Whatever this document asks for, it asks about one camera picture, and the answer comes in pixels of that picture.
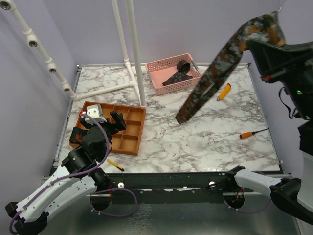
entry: white knob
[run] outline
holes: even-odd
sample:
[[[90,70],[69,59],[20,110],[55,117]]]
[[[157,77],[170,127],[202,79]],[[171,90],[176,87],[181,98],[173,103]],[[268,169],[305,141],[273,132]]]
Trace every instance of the white knob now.
[[[125,184],[123,183],[123,182],[120,182],[120,183],[118,183],[118,188],[124,188],[125,187]]]

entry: orange handle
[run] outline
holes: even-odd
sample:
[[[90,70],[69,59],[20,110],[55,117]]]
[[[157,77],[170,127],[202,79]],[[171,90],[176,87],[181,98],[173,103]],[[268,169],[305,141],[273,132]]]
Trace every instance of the orange handle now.
[[[252,132],[246,132],[246,133],[243,133],[243,134],[239,135],[239,137],[241,139],[245,139],[245,138],[248,138],[250,136],[252,136]]]
[[[227,95],[227,93],[230,91],[230,89],[231,89],[231,85],[229,83],[227,83],[226,87],[224,88],[224,90],[219,95],[219,99],[222,100]]]

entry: marble table top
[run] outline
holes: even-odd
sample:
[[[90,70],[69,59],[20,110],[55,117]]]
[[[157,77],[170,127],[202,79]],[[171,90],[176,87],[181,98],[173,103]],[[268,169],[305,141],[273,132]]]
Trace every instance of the marble table top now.
[[[232,89],[222,101],[217,102],[217,96],[213,97],[183,125],[177,123],[175,115],[192,89],[157,96],[145,68],[142,69],[147,107],[139,154],[109,155],[111,160],[125,168],[125,173],[213,172],[227,171],[237,165],[249,170],[279,170],[268,131],[244,140],[239,138],[240,133],[267,127],[247,65],[239,65],[229,77]],[[199,69],[203,72],[206,66],[199,66]],[[77,93],[129,80],[123,66],[86,66],[82,67]],[[139,105],[133,88],[74,102],[59,164],[72,150],[68,140],[85,101]],[[107,162],[101,167],[106,173],[121,173]]]

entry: camouflage fabric strap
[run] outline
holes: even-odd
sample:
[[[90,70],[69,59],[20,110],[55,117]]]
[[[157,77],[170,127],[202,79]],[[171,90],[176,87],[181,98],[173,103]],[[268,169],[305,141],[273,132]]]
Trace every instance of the camouflage fabric strap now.
[[[248,50],[246,40],[258,39],[276,45],[285,43],[277,14],[275,11],[249,20],[228,40],[177,113],[179,124],[187,122],[228,79],[243,51]]]

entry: yellow marker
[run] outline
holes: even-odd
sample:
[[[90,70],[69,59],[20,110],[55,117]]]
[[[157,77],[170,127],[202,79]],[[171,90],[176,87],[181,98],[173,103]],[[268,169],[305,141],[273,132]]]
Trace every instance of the yellow marker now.
[[[121,171],[124,171],[124,168],[121,167],[120,165],[116,164],[115,162],[113,162],[110,159],[107,159],[108,163],[110,163],[111,165],[115,166],[116,168],[120,169]]]
[[[219,97],[217,97],[217,101],[224,99],[224,97],[228,94],[230,89],[231,89],[231,85],[229,83],[227,83],[225,89],[222,91],[222,93],[219,95]]]

